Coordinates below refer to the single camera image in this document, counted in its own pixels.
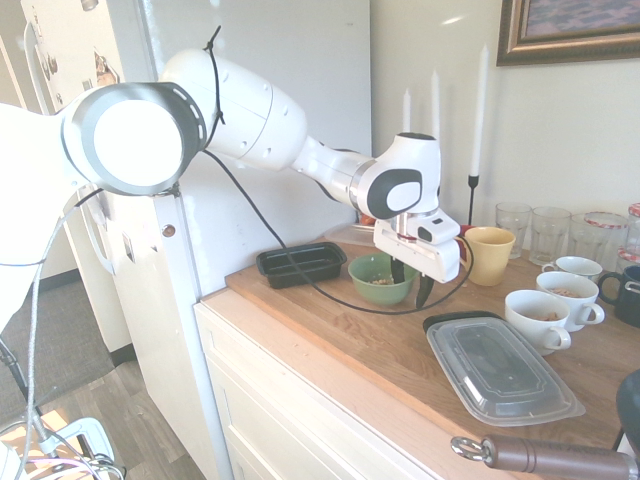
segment tool handle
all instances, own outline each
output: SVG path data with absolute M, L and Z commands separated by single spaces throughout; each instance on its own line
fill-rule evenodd
M 499 470 L 579 480 L 638 480 L 635 459 L 613 450 L 505 435 L 487 435 L 482 445 L 490 452 L 485 464 Z

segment white cup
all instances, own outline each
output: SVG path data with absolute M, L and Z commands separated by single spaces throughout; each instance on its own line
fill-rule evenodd
M 569 318 L 564 327 L 569 332 L 577 332 L 585 325 L 595 325 L 604 320 L 604 310 L 596 304 L 598 286 L 586 277 L 568 272 L 546 272 L 538 275 L 536 286 L 567 304 Z M 571 292 L 578 298 L 562 295 L 562 291 Z M 591 312 L 595 315 L 593 318 L 590 318 Z
M 552 316 L 558 320 L 540 320 Z M 539 290 L 516 290 L 505 298 L 505 319 L 540 355 L 571 346 L 571 336 L 564 328 L 569 307 L 550 293 Z
M 602 273 L 602 267 L 599 263 L 582 257 L 560 257 L 555 262 L 547 263 L 542 266 L 543 272 L 551 270 L 562 270 L 563 272 L 573 273 L 581 277 L 588 278 L 592 282 L 598 280 L 598 276 Z

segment candle holder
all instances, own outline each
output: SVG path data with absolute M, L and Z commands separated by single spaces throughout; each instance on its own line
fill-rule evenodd
M 473 221 L 473 194 L 475 192 L 476 187 L 478 186 L 478 183 L 480 183 L 480 175 L 476 175 L 475 177 L 469 175 L 469 178 L 467 180 L 467 184 L 469 185 L 469 188 L 471 189 L 471 197 L 469 198 L 469 223 L 468 225 L 473 225 L 472 221 Z

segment cabinet door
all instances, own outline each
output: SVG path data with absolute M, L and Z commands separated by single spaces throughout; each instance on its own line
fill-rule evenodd
M 282 480 L 256 458 L 245 457 L 231 444 L 228 449 L 235 480 Z
M 218 355 L 207 356 L 227 444 L 273 477 L 305 480 L 363 479 L 326 445 L 256 391 Z
M 253 451 L 287 479 L 440 478 L 230 321 L 203 305 L 196 316 L 229 445 Z M 288 453 L 278 457 L 272 448 Z M 307 456 L 329 476 L 285 474 L 279 467 Z

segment framed painting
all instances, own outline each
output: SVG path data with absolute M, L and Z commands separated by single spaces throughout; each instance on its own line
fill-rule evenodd
M 498 66 L 640 57 L 638 0 L 503 0 Z

